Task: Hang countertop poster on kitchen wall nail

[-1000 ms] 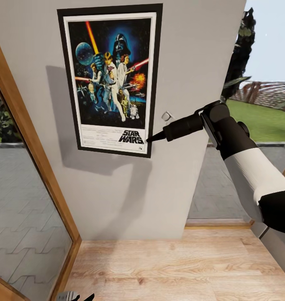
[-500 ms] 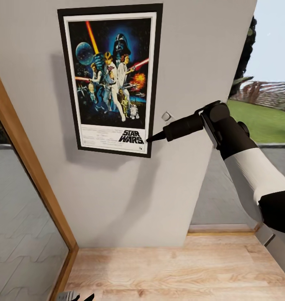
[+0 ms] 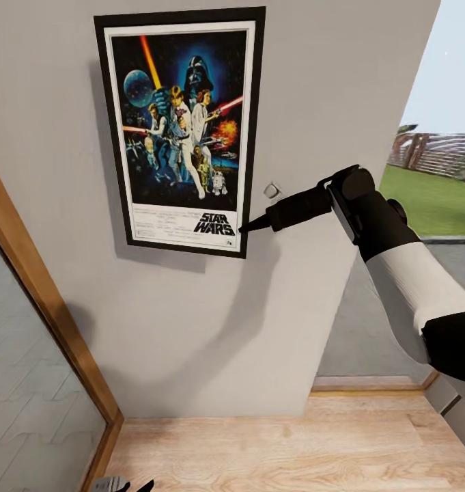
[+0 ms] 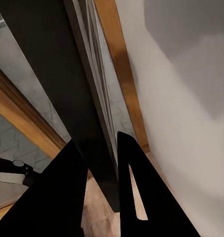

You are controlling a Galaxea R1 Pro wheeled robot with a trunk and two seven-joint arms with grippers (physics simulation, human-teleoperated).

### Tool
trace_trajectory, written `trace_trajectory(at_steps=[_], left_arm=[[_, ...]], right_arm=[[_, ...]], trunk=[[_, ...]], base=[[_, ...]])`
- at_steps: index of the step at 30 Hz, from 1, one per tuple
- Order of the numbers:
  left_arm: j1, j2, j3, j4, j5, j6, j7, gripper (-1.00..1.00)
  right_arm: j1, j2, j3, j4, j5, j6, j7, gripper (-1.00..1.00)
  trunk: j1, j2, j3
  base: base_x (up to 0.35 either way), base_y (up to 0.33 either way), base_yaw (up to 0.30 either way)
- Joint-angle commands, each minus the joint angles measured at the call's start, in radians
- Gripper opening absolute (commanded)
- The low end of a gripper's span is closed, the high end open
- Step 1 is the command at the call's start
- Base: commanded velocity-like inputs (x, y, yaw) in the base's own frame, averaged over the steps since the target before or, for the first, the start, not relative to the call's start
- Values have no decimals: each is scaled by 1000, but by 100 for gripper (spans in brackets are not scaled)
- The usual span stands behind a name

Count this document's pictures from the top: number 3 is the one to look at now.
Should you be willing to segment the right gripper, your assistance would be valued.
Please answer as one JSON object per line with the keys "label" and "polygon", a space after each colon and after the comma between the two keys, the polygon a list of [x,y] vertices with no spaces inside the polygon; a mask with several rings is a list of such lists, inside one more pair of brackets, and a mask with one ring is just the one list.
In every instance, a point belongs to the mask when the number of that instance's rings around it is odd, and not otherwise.
{"label": "right gripper", "polygon": [[312,219],[305,193],[302,192],[289,196],[289,198],[277,202],[272,207],[267,207],[266,213],[249,224],[238,228],[239,232],[259,230],[271,226],[274,232],[278,232],[283,228]]}

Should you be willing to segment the poster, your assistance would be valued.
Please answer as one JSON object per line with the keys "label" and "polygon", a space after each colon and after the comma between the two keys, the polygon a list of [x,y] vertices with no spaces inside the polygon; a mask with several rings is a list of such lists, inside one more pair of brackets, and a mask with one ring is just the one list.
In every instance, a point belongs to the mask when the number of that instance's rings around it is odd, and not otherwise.
{"label": "poster", "polygon": [[94,16],[127,244],[246,259],[265,22]]}

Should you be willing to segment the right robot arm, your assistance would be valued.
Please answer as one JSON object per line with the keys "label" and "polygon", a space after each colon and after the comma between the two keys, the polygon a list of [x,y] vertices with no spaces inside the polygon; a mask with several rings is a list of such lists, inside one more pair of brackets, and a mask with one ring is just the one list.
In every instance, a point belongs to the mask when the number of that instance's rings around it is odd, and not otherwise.
{"label": "right robot arm", "polygon": [[407,226],[404,208],[376,191],[368,169],[352,165],[308,191],[287,194],[271,182],[265,215],[238,228],[274,232],[334,209],[360,254],[402,349],[430,364],[465,399],[465,290]]}

